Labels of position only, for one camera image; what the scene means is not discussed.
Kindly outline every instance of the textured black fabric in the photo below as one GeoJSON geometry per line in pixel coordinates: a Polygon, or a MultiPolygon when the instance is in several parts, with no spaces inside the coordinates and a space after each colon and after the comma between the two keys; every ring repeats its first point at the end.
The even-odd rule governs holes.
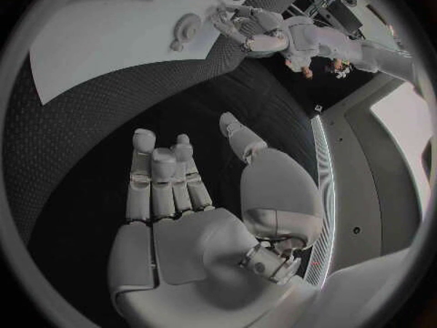
{"type": "MultiPolygon", "coordinates": [[[[195,85],[125,123],[69,171],[44,206],[29,242],[43,274],[95,323],[125,327],[110,302],[106,268],[115,234],[124,222],[134,130],[153,130],[158,147],[168,147],[179,133],[187,133],[214,205],[240,216],[244,164],[220,133],[218,120],[226,111],[270,146],[287,152],[315,179],[310,121],[257,60],[244,60],[233,72],[195,85]]],[[[307,251],[303,260],[308,259],[307,251]]]]}
{"type": "MultiPolygon", "coordinates": [[[[282,12],[294,0],[247,0],[282,12]]],[[[244,54],[219,37],[206,60],[153,63],[105,74],[42,106],[29,60],[17,78],[4,129],[7,195],[25,242],[68,170],[115,128],[168,96],[235,69],[244,54]]]]}

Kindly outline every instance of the white robot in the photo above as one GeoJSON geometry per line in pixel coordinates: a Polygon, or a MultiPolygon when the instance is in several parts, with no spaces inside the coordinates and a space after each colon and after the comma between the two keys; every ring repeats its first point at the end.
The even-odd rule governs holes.
{"type": "Polygon", "coordinates": [[[310,175],[232,114],[220,130],[247,164],[243,220],[215,208],[187,135],[170,149],[137,129],[127,198],[109,260],[115,308],[132,327],[247,327],[298,295],[295,276],[318,239],[323,204],[310,175]]]}
{"type": "Polygon", "coordinates": [[[310,71],[311,58],[321,56],[348,60],[362,71],[382,71],[415,84],[412,58],[405,52],[389,50],[367,40],[352,40],[340,31],[317,27],[305,16],[290,17],[263,9],[224,5],[210,17],[214,26],[225,36],[235,40],[251,57],[266,57],[280,52],[286,65],[295,72],[310,71]],[[244,22],[253,21],[261,34],[240,31],[244,22]]]}

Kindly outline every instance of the humanoid robot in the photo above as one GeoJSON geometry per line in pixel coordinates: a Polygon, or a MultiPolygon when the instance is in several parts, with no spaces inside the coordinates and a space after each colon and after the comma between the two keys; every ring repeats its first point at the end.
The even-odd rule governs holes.
{"type": "Polygon", "coordinates": [[[246,327],[301,280],[294,252],[321,233],[318,188],[232,114],[219,126],[247,164],[242,221],[213,206],[187,135],[167,149],[155,148],[151,131],[135,131],[127,223],[109,260],[113,304],[133,327],[222,327],[224,317],[226,327],[246,327]]]}
{"type": "Polygon", "coordinates": [[[214,26],[225,36],[235,40],[251,57],[266,57],[280,52],[286,65],[307,77],[311,58],[321,56],[332,60],[346,60],[362,71],[382,71],[415,84],[412,58],[405,52],[389,50],[368,40],[352,40],[330,27],[318,27],[313,19],[294,16],[286,20],[282,15],[249,6],[224,5],[210,17],[214,26]],[[230,17],[229,12],[237,17],[230,17]],[[240,31],[244,22],[253,21],[261,33],[240,31]]]}

